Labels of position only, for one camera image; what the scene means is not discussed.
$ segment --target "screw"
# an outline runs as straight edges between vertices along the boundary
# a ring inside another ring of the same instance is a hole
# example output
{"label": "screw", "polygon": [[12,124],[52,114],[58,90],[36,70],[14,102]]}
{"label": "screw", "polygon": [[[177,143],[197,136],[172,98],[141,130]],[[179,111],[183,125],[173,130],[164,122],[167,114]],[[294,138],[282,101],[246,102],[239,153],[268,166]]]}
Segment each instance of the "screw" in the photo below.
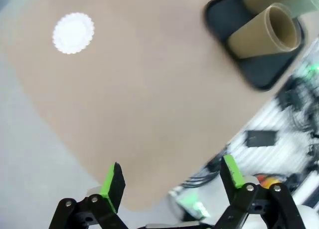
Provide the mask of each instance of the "screw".
{"label": "screw", "polygon": [[97,197],[93,197],[91,200],[92,200],[93,203],[96,203],[98,201],[98,198]]}
{"label": "screw", "polygon": [[246,189],[247,189],[248,191],[252,192],[252,191],[254,190],[254,186],[253,186],[253,185],[248,185],[248,186],[246,187]]}
{"label": "screw", "polygon": [[65,205],[66,205],[67,207],[69,207],[69,206],[72,205],[72,202],[71,202],[71,201],[67,201]]}
{"label": "screw", "polygon": [[275,192],[280,192],[280,191],[281,191],[281,188],[276,185],[276,186],[274,186],[274,190],[275,190]]}

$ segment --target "white doily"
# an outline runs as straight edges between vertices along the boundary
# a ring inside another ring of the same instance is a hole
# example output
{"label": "white doily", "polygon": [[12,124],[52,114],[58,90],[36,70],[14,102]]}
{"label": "white doily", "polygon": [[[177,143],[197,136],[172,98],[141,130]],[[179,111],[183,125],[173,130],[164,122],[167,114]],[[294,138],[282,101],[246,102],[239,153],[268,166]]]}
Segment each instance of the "white doily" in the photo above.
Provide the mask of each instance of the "white doily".
{"label": "white doily", "polygon": [[94,23],[83,13],[65,15],[55,26],[53,44],[62,53],[78,53],[85,49],[94,35]]}

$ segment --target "black tray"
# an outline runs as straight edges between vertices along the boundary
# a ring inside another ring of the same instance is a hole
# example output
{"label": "black tray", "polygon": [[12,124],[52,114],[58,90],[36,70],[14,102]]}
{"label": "black tray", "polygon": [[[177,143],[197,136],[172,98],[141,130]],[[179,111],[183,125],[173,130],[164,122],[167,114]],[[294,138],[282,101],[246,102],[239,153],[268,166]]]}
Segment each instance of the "black tray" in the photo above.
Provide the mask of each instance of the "black tray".
{"label": "black tray", "polygon": [[247,81],[253,87],[267,91],[276,84],[305,46],[305,33],[299,21],[294,19],[296,26],[301,29],[302,37],[297,49],[288,53],[238,59],[228,48],[226,40],[254,17],[255,15],[246,10],[242,0],[212,0],[204,11],[207,28],[226,48]]}

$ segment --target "green strip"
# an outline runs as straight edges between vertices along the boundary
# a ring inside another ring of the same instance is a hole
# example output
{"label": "green strip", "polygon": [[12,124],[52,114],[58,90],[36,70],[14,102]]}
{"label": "green strip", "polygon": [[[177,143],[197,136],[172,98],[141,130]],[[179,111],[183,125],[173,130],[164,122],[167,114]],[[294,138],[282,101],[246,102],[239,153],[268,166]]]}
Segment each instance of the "green strip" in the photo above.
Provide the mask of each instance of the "green strip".
{"label": "green strip", "polygon": [[111,165],[110,168],[109,168],[109,171],[106,175],[106,179],[104,181],[104,184],[100,190],[100,195],[103,197],[103,198],[106,198],[108,201],[109,201],[109,204],[111,205],[111,208],[112,208],[112,211],[114,213],[116,213],[116,210],[113,206],[113,203],[111,202],[111,199],[109,197],[109,191],[110,191],[110,187],[111,187],[111,183],[112,183],[112,180],[113,180],[113,176],[114,176],[114,165]]}
{"label": "green strip", "polygon": [[235,188],[241,188],[245,184],[245,180],[239,171],[235,159],[231,155],[224,156],[224,159],[230,171]]}

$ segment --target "brown table surface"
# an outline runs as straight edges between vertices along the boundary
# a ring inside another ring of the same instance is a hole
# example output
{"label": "brown table surface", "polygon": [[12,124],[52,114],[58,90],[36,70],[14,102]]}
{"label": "brown table surface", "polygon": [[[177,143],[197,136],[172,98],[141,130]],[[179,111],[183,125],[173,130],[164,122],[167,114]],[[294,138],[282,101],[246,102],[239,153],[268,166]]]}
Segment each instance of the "brown table surface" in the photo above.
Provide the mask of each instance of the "brown table surface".
{"label": "brown table surface", "polygon": [[[122,165],[131,209],[156,203],[218,153],[294,68],[269,92],[251,88],[204,27],[210,0],[13,1],[1,12],[0,52],[91,175],[102,183],[111,163]],[[95,23],[75,55],[52,44],[71,12]],[[309,43],[315,16],[303,17]]]}

